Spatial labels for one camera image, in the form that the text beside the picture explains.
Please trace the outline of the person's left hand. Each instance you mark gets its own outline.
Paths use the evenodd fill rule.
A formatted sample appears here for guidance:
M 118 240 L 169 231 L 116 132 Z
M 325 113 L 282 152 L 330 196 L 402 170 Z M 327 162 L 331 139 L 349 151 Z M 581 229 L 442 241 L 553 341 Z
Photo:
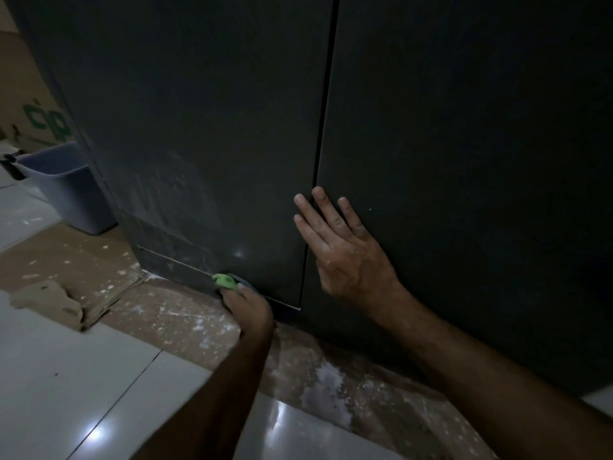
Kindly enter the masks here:
M 264 340 L 272 337 L 275 321 L 272 309 L 249 284 L 236 281 L 236 288 L 219 287 L 224 306 L 230 311 L 243 337 Z

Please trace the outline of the torn cardboard piece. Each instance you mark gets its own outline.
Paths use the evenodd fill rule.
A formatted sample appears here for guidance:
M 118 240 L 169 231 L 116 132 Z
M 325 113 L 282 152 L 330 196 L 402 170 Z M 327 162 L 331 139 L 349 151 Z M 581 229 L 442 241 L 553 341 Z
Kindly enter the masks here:
M 82 305 L 53 280 L 28 285 L 12 293 L 9 304 L 17 310 L 29 309 L 76 332 L 83 332 L 87 328 Z

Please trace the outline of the person's right hand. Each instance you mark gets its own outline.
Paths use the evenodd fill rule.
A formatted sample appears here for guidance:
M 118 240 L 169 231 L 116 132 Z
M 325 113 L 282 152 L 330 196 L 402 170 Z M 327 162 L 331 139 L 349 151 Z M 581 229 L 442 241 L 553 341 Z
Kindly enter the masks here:
M 406 319 L 406 312 L 414 305 L 410 293 L 374 237 L 370 234 L 370 239 L 361 240 L 353 236 L 338 202 L 334 205 L 323 188 L 317 186 L 311 194 L 316 207 L 311 205 L 338 237 L 332 245 L 305 241 L 315 256 L 323 290 L 392 329 Z

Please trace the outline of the dark cabinet door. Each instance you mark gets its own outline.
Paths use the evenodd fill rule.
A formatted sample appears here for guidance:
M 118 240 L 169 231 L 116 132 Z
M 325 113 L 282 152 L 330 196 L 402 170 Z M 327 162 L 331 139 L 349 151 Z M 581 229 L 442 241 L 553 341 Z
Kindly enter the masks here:
M 340 0 L 317 185 L 441 318 L 613 383 L 613 0 Z
M 142 269 L 300 308 L 336 0 L 5 0 Z

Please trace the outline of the cardboard box with green print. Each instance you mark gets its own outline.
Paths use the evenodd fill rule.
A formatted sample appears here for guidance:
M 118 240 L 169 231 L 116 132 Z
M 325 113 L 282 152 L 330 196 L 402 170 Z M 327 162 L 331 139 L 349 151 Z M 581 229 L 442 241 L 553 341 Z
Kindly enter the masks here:
M 74 141 L 4 2 L 0 0 L 0 136 L 27 153 Z

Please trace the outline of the person's left forearm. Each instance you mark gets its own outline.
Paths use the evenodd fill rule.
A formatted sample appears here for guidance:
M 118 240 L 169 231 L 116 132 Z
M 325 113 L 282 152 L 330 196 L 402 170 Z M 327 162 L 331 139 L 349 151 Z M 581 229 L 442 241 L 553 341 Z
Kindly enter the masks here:
M 241 337 L 205 384 L 130 460 L 232 460 L 253 406 L 274 324 L 241 325 Z

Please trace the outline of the person's right forearm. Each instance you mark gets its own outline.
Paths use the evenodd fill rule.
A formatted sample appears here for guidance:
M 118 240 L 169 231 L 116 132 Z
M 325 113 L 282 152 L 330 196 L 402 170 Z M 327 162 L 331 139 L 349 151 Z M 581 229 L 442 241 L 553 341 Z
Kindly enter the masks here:
M 375 307 L 501 460 L 613 460 L 613 419 L 450 325 L 403 287 Z

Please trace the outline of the dark cabinet body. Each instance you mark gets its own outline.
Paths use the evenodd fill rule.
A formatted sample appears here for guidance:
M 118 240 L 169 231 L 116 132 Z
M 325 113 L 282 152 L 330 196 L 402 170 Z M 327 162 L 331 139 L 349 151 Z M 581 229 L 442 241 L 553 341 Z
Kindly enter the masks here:
M 419 377 L 292 221 L 346 197 L 410 292 L 613 383 L 613 0 L 5 0 L 142 268 Z

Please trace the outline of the brown cardboard floor sheet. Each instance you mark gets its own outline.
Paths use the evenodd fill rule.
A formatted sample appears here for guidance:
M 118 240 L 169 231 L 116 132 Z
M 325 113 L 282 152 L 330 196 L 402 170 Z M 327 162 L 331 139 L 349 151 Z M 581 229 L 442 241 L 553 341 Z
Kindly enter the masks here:
M 0 248 L 0 291 L 45 280 L 82 312 L 204 369 L 238 337 L 218 299 L 144 272 L 119 228 L 92 237 L 54 224 Z M 414 460 L 499 460 L 470 423 L 420 377 L 277 324 L 260 391 Z

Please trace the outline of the grey-blue plastic bin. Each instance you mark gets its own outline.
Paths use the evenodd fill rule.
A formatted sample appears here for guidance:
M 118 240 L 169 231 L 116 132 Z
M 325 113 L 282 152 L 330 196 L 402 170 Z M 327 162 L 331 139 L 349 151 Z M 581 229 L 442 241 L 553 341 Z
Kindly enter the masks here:
M 77 142 L 17 156 L 16 165 L 70 226 L 99 235 L 118 224 Z

